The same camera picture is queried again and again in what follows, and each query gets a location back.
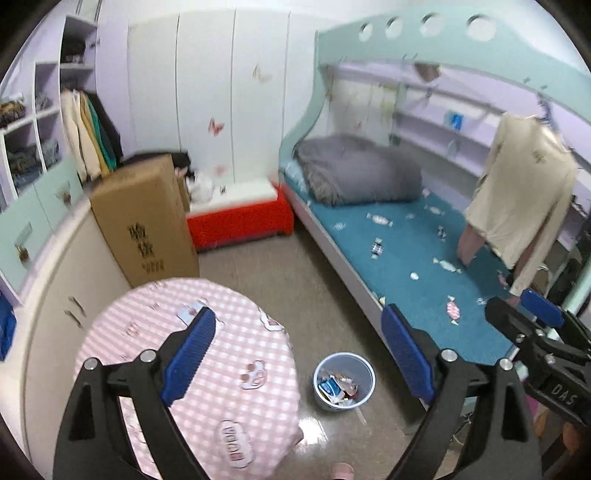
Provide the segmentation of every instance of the white plastic trash bin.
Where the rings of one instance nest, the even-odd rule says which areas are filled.
[[[358,386],[354,403],[349,406],[335,405],[329,402],[318,388],[322,374],[342,374],[351,378]],[[316,400],[325,410],[352,410],[369,400],[375,389],[375,373],[369,362],[355,353],[338,352],[322,360],[314,372],[312,379]]]

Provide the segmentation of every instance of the teal bed frame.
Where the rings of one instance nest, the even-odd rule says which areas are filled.
[[[320,116],[329,91],[328,67],[344,61],[435,63],[485,73],[539,93],[591,124],[591,74],[528,44],[503,21],[503,7],[502,3],[486,7],[431,3],[317,32],[312,96],[303,117],[281,143],[280,162],[292,158],[294,147]],[[435,16],[443,20],[443,29],[437,35],[424,35],[422,27]],[[468,26],[477,18],[494,22],[496,31],[490,40],[475,40],[468,35]],[[401,31],[392,35],[390,26],[400,22]],[[589,291],[591,261],[563,309],[577,312]]]

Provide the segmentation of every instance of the wardrobe door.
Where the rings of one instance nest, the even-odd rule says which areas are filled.
[[[334,25],[335,21],[327,18],[290,14],[285,64],[283,136],[287,135],[304,116],[312,97],[316,31],[326,30]],[[327,111],[323,111],[314,124],[323,135],[326,134],[326,122]]]
[[[127,62],[127,19],[116,17],[99,24],[96,47],[96,93],[121,136],[124,157],[135,152]]]
[[[278,176],[289,14],[236,12],[232,138],[236,181]]]
[[[234,10],[180,15],[177,46],[178,128],[194,169],[232,184],[232,37]]]
[[[176,95],[178,15],[132,25],[129,98],[138,150],[179,150]]]

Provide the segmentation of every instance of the butterfly decal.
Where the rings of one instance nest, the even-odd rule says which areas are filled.
[[[257,79],[259,83],[266,83],[273,78],[273,75],[263,75],[261,73],[261,68],[257,63],[255,69],[252,71],[252,78]]]
[[[221,177],[222,175],[224,175],[226,173],[226,170],[228,169],[227,166],[225,165],[218,165],[217,167],[215,167],[213,169],[213,172],[215,175],[217,175],[218,177]]]
[[[225,124],[217,124],[216,121],[211,118],[209,121],[209,125],[207,126],[207,131],[213,134],[214,137],[218,136],[220,132],[223,130]]]

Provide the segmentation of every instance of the blue bag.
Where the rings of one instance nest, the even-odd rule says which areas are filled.
[[[4,360],[12,345],[17,319],[8,300],[0,293],[0,360]]]

